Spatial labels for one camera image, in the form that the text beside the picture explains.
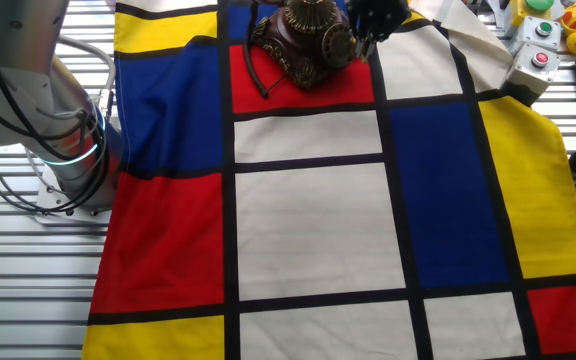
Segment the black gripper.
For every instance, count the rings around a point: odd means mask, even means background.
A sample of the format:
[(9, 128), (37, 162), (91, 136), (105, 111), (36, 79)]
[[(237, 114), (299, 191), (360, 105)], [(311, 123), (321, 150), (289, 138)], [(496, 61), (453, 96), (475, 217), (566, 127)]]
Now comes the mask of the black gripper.
[(356, 54), (366, 58), (374, 52), (376, 41), (386, 40), (411, 16), (406, 0), (347, 0), (350, 28), (357, 40)]

